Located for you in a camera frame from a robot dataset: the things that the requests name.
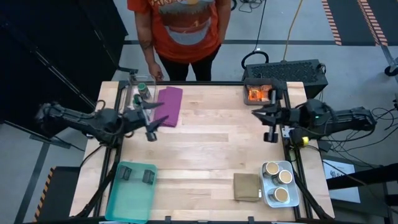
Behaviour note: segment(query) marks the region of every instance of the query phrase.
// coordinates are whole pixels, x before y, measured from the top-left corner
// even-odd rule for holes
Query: teal tray
[[[128,180],[122,178],[124,173],[122,166],[131,169]],[[145,170],[154,173],[152,184],[142,181]],[[105,219],[137,224],[147,223],[154,201],[156,177],[155,165],[120,162],[106,207]]]

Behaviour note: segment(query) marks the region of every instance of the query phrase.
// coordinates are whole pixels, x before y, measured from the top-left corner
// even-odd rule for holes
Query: gray floor
[[[119,13],[130,33],[126,40],[137,40],[134,30],[134,14],[126,9],[126,1],[115,0]],[[261,31],[262,40],[284,40],[297,8],[296,0],[268,0],[266,14]],[[227,40],[254,40],[257,37],[261,7],[248,14],[233,11],[231,23],[226,35]],[[298,15],[292,31],[292,40],[333,40],[322,4],[318,0],[306,0]],[[240,80],[243,69],[241,59],[253,50],[253,45],[223,45],[213,64],[214,80]],[[271,62],[282,60],[283,45],[260,45],[261,50],[270,55]],[[389,47],[393,56],[398,56],[398,47]],[[286,60],[306,60],[317,58],[327,66],[329,85],[325,89],[324,100],[336,110],[364,106],[392,108],[394,93],[398,92],[395,79],[386,77],[382,71],[387,66],[386,59],[379,47],[340,47],[337,45],[291,45]],[[247,63],[262,63],[262,57],[253,57]],[[147,74],[141,50],[137,45],[125,45],[119,62],[120,66],[138,68],[139,73]],[[116,72],[114,80],[127,77]],[[190,70],[189,80],[194,80]],[[360,141],[349,142],[346,148],[362,146],[382,139],[390,130],[383,129],[389,121],[380,121],[375,133]],[[79,132],[67,129],[59,136],[82,148],[86,139]],[[336,135],[341,139],[345,135]],[[29,139],[29,135],[8,125],[0,125],[0,220],[1,223],[13,223],[28,181],[39,155],[41,143]],[[385,141],[370,147],[352,151],[354,156],[373,164],[391,164],[397,162],[398,132]],[[30,201],[25,222],[32,221],[39,202],[45,178],[52,166],[78,166],[83,153],[75,149],[63,149],[51,146],[40,174],[34,196]],[[397,192],[396,184],[390,183],[391,193]],[[377,217],[358,215],[347,211],[336,211],[340,220],[362,223],[380,223]]]

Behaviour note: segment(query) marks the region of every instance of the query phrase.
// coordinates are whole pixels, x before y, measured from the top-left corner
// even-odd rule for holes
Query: orange t-shirt
[[[220,45],[215,0],[127,0],[127,8],[152,12],[154,47],[169,60],[196,62]]]

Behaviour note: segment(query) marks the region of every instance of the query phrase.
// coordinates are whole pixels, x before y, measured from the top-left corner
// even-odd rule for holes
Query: wooden tabletop
[[[105,100],[106,107],[114,106],[117,87],[117,82],[103,82],[98,99]],[[170,215],[172,220],[247,221],[253,216],[255,221],[294,221],[292,208],[270,208],[262,200],[234,200],[234,173],[258,174],[264,161],[284,160],[281,141],[262,140],[268,127],[251,115],[258,106],[243,103],[242,87],[176,87],[183,89],[177,127],[159,128],[156,142],[147,142],[144,129],[123,141],[122,161],[155,164],[159,169],[150,219]],[[302,83],[288,83],[288,90],[292,106],[306,100]],[[89,140],[85,156],[97,147],[95,139]],[[104,152],[97,152],[81,169],[70,215],[76,215],[98,188]],[[312,148],[300,152],[309,191],[334,217],[319,152]],[[108,190],[101,215],[107,201]]]

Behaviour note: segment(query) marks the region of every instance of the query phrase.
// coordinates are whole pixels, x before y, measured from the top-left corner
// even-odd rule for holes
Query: white paper
[[[323,161],[329,163],[330,165],[336,167],[337,169],[343,171],[346,174],[355,173],[354,165],[347,164],[343,162],[335,162],[324,159]],[[325,171],[326,179],[330,179],[333,177],[339,177],[342,174],[340,171],[332,168],[326,163],[323,163],[323,170]],[[343,200],[346,202],[354,202],[361,203],[361,199],[359,197],[359,192],[357,187],[350,187],[347,189],[338,189],[338,190],[329,190],[330,198],[336,200]]]

